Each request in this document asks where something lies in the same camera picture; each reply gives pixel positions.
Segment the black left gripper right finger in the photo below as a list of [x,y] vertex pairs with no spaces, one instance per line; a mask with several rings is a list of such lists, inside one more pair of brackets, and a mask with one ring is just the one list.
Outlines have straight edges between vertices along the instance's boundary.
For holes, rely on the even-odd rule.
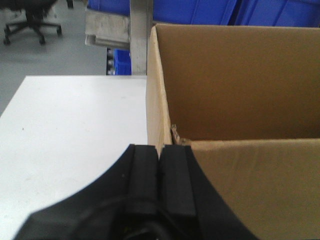
[[159,169],[161,199],[189,239],[256,239],[209,182],[189,146],[165,145]]

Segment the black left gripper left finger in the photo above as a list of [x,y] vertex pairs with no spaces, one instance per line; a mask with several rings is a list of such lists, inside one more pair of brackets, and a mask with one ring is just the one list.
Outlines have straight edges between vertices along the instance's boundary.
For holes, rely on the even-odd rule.
[[158,153],[151,145],[127,147],[82,190],[29,215],[16,240],[110,240],[117,231],[157,215]]

